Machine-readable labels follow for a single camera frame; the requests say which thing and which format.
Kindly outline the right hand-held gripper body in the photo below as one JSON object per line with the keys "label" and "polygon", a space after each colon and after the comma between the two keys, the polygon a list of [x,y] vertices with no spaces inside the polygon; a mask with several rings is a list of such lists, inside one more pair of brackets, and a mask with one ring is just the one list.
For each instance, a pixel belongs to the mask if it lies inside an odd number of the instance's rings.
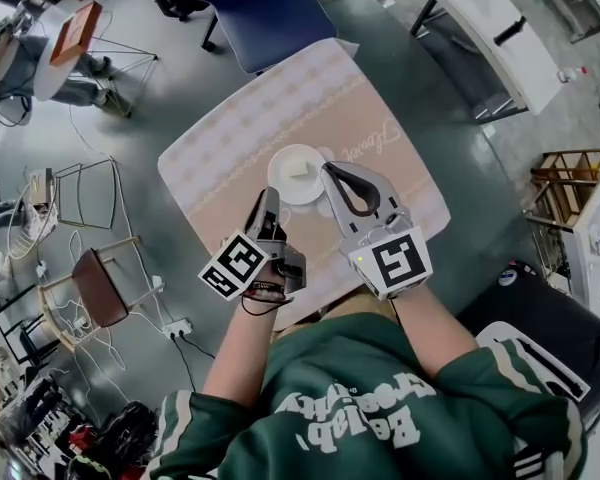
{"label": "right hand-held gripper body", "polygon": [[423,232],[405,207],[345,237],[340,251],[379,300],[393,299],[433,274]]}

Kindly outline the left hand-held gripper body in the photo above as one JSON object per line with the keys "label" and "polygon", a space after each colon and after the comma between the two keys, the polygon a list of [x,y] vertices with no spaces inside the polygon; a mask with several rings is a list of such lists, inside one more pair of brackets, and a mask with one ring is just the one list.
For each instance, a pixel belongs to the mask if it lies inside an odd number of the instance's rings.
{"label": "left hand-held gripper body", "polygon": [[255,287],[257,276],[267,266],[284,279],[287,295],[306,287],[306,259],[287,242],[281,227],[255,238],[236,230],[202,268],[198,278],[216,295],[231,301]]}

